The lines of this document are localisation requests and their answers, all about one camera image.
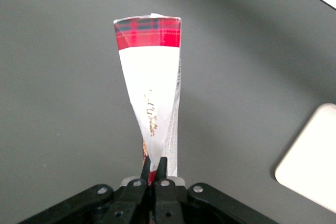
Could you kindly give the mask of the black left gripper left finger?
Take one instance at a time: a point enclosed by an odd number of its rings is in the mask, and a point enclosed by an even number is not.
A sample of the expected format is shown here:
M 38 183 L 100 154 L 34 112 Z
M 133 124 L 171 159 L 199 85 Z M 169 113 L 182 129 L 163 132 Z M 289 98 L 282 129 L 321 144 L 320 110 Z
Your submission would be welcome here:
M 126 186 L 118 189 L 118 197 L 107 211 L 105 223 L 148 223 L 149 203 L 146 198 L 149 186 L 150 159 L 145 159 L 141 176 L 130 180 Z

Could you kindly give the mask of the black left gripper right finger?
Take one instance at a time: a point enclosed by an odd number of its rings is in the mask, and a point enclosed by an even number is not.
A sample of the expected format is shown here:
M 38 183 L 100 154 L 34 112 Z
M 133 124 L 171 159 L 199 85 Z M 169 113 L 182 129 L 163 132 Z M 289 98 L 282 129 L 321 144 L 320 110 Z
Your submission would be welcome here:
M 154 183 L 155 223 L 182 223 L 182 207 L 177 188 L 182 179 L 167 175 L 167 158 L 161 157 Z

